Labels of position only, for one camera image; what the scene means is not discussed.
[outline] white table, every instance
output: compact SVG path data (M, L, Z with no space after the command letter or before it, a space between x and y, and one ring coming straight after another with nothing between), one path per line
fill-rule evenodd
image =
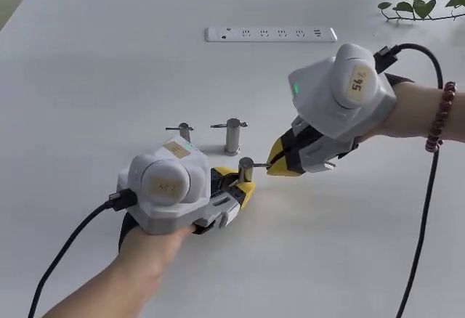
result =
M120 168L169 138L165 126L187 121L193 143L214 151L225 132L210 125L239 117L250 123L242 155L263 161L295 116L287 75L347 42L425 44L446 80L465 82L463 21L388 24L380 1L24 0L0 33L3 315L25 317L72 229L113 192ZM339 41L203 41L209 25L242 24L329 25ZM400 59L393 72L434 86L425 57ZM376 138L334 172L300 179L257 169L248 208L228 229L188 238L141 317L393 317L429 173L423 146ZM464 155L443 147L406 317L464 315ZM108 211L88 226L38 316L113 259L122 217Z

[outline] power strip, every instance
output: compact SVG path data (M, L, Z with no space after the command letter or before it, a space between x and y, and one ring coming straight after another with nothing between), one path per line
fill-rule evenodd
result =
M206 29L208 42L336 42L333 28L320 26L213 26Z

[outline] black cable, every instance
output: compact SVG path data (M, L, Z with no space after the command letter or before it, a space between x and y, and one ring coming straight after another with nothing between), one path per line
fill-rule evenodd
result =
M44 275L42 276L41 280L37 284L36 292L34 293L32 304L31 304L31 307L29 308L28 318L34 317L34 314L36 313L36 310L37 310L37 304L39 303L39 299L42 294L42 289L44 289L45 282L49 279L55 267L57 267L62 257L66 254L71 244L73 244L74 240L79 236L79 234L84 229L84 227L86 227L89 224L89 222L92 221L97 215L99 215L103 211L106 211L107 209L112 208L115 211L119 211L121 209L128 208L136 203L137 203L137 196L130 189L123 189L120 192L113 193L112 195L110 195L108 201L106 201L101 206L99 206L94 211L92 211L76 227L76 229L73 231L73 233L68 238L66 243L62 246L61 250L58 252L57 256L55 256L49 268L46 269Z
M434 69L436 70L437 88L442 89L443 84L444 84L444 81L442 79L442 71L441 71L441 67L435 55L432 54L432 52L426 47L420 46L418 44L400 44L398 46L392 47L392 52L394 54L397 54L400 51L405 50L405 49L414 49L428 56L428 58L432 61L434 65ZM404 313L405 306L407 305L408 296L410 295L410 291L413 286L413 281L415 280L416 270L419 265L421 249L423 248L424 235L426 231L426 221L428 219L429 204L431 202L431 196L433 192L434 178L436 177L438 160L439 160L439 150L436 151L433 155L431 170L429 171L428 185L426 188L426 197L424 200L423 213L421 214L420 233L418 235L418 242L416 244L415 255L413 256L412 267L410 270L410 274L408 276L407 285L405 287L405 291L404 291L402 300L400 302L399 309L397 310L396 318L401 318Z

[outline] beaded bracelet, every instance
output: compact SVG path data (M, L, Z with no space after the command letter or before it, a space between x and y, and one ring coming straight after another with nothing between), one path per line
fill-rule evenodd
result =
M428 152L436 152L439 150L439 146L442 145L442 129L449 117L452 101L456 97L456 90L457 85L455 82L447 82L444 86L439 110L436 112L436 116L429 130L428 139L426 139L425 149Z

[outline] white motor housing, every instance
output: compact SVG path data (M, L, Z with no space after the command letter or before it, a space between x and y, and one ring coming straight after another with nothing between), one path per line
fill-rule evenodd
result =
M138 155L118 175L137 205L128 212L151 235L165 235L200 219L210 200L208 158L176 136L151 155Z
M370 51L344 44L330 57L288 77L299 117L322 135L341 142L379 125L395 106L392 87L378 75Z

